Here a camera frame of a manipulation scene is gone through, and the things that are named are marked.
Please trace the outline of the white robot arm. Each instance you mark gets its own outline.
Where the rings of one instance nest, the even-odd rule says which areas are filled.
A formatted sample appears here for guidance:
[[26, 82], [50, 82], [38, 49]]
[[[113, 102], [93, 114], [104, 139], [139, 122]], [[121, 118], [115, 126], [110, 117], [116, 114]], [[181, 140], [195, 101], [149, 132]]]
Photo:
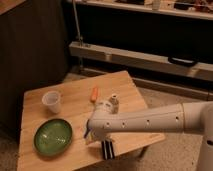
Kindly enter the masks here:
[[184, 132], [202, 134], [196, 171], [213, 171], [213, 101], [179, 103], [136, 112], [112, 113], [112, 104], [101, 101], [86, 123], [88, 143], [109, 140], [118, 132]]

